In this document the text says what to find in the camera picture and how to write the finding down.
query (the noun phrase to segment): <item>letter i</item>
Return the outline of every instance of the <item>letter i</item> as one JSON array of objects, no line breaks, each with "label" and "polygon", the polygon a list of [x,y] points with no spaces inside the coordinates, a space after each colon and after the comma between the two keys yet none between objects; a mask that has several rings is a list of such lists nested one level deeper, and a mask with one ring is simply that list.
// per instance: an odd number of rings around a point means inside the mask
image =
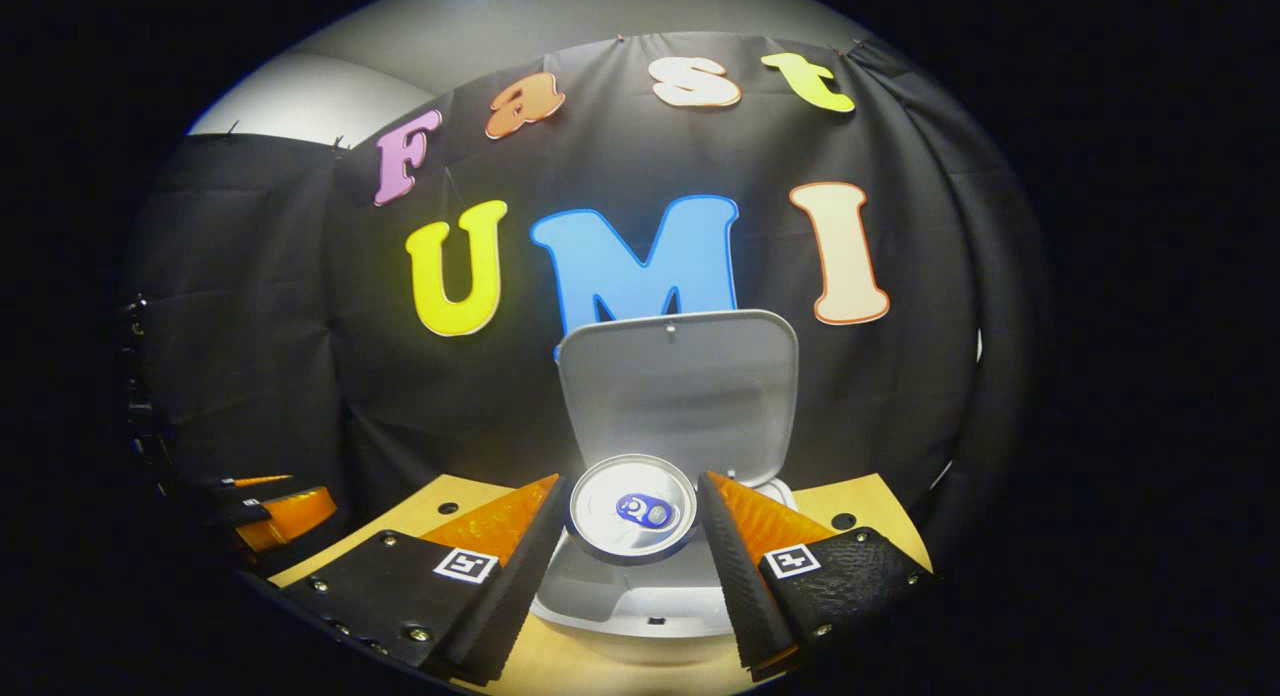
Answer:
[{"label": "letter i", "polygon": [[876,284],[867,232],[859,212],[867,194],[838,182],[796,186],[791,203],[809,214],[822,258],[822,296],[813,313],[820,322],[876,321],[888,312],[888,294]]}]

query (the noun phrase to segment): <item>wooden table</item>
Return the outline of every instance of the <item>wooden table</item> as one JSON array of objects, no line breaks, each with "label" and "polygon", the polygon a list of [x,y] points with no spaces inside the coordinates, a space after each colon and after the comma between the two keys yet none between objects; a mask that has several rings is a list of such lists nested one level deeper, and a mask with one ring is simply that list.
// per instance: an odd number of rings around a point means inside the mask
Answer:
[{"label": "wooden table", "polygon": [[[364,528],[270,581],[279,587],[288,586],[381,528],[425,534],[508,491],[511,487],[442,476]],[[836,514],[855,514],[858,526],[876,528],[922,567],[933,571],[914,523],[876,473],[805,487],[795,493],[795,499],[801,513],[824,526]],[[458,510],[440,514],[438,507],[447,502],[458,504]],[[673,665],[671,661],[682,663]],[[750,674],[739,663],[732,635],[635,640],[549,624],[532,614],[525,621],[502,678],[484,687],[454,683],[494,696],[727,696],[753,687]]]}]

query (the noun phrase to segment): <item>blue letter m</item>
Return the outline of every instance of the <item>blue letter m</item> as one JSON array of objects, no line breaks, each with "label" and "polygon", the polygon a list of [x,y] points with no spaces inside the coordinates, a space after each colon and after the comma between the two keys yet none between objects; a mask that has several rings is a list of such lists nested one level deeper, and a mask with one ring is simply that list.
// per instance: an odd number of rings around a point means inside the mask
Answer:
[{"label": "blue letter m", "polygon": [[672,296],[685,313],[736,310],[728,253],[736,217],[737,205],[724,196],[671,201],[644,262],[590,209],[554,212],[534,223],[529,235],[552,255],[568,335],[596,321],[596,301],[620,321],[660,316]]}]

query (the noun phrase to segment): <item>black backdrop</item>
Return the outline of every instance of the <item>black backdrop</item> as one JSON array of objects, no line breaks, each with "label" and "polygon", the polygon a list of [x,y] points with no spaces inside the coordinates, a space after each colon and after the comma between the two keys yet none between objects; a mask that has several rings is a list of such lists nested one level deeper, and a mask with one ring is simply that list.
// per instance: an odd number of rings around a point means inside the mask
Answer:
[{"label": "black backdrop", "polygon": [[[29,413],[14,426],[19,458],[55,478],[13,486],[59,514],[14,532],[32,583],[51,586],[19,605],[37,655],[19,692],[415,690],[264,613],[173,541],[120,461],[100,365],[133,217],[191,119],[357,1],[40,0],[18,20],[44,46],[18,49],[42,86],[19,95],[51,109],[18,123],[36,166],[15,191],[36,266],[18,365],[41,367],[19,368]],[[1258,688],[1244,646],[1263,589],[1245,549],[1261,537],[1266,299],[1251,267],[1274,239],[1254,209],[1275,136],[1248,125],[1268,0],[823,3],[924,63],[1009,155],[1051,248],[1059,358],[1034,458],[947,597],[882,668],[850,659],[808,686]]]},{"label": "black backdrop", "polygon": [[[855,113],[804,102],[760,63],[773,52],[829,64]],[[660,102],[648,64],[681,54],[726,67],[740,102]],[[493,95],[540,70],[556,73],[567,102],[503,139],[485,137]],[[412,189],[379,207],[378,141],[433,111],[444,125],[428,137]],[[833,326],[814,316],[822,264],[788,194],[828,180],[868,198],[861,223],[891,298],[874,321]],[[998,150],[877,38],[842,58],[760,36],[631,36],[477,78],[351,152],[266,136],[187,139],[142,207],[120,290],[120,299],[148,299],[147,372],[156,406],[173,415],[179,468],[329,485],[339,504],[330,536],[436,473],[516,487],[580,471],[552,358],[566,304],[530,228],[595,209],[636,258],[650,258],[667,205],[690,194],[735,201],[736,306],[780,313],[800,342],[780,477],[813,487],[881,473],[945,563],[947,540],[1023,452],[1011,440],[1050,336],[1042,244]],[[502,298],[481,330],[438,336],[415,313],[404,242],[488,200],[509,210],[498,226]],[[443,246],[453,299],[470,290],[468,248],[465,232]],[[660,242],[681,248],[692,247]],[[677,299],[694,289],[685,283]],[[975,363],[978,328],[984,358]],[[932,502],[942,508],[928,514]],[[287,555],[324,542],[315,535]]]}]

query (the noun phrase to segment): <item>blue pull tab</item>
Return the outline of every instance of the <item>blue pull tab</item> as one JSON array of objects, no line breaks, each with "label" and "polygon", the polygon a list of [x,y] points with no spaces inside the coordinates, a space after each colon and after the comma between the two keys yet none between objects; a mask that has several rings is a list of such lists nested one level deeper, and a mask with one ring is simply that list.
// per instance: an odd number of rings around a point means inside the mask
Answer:
[{"label": "blue pull tab", "polygon": [[640,523],[645,528],[667,526],[673,510],[667,502],[644,494],[627,494],[618,499],[618,516],[632,523]]}]

